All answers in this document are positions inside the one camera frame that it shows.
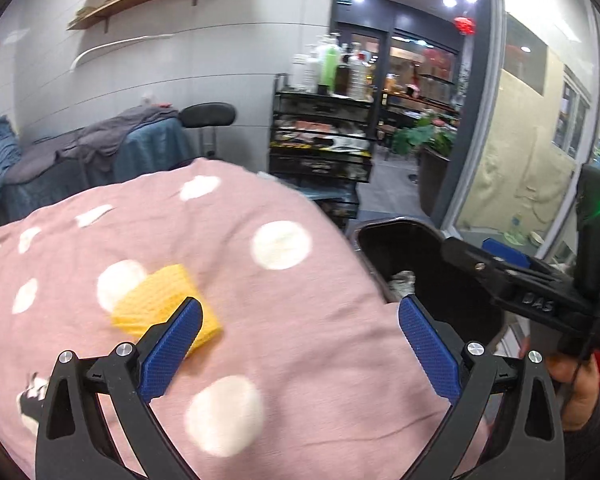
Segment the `right hand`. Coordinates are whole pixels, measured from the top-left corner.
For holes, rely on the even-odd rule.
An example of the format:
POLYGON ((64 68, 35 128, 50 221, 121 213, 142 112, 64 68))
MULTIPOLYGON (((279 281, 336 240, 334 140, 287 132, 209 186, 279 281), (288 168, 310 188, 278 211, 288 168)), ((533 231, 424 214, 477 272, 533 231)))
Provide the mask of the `right hand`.
POLYGON ((555 382, 567 387, 562 404, 562 429, 580 431, 591 419, 600 397, 600 372, 595 356, 587 361, 561 353, 544 356, 543 362, 555 382))

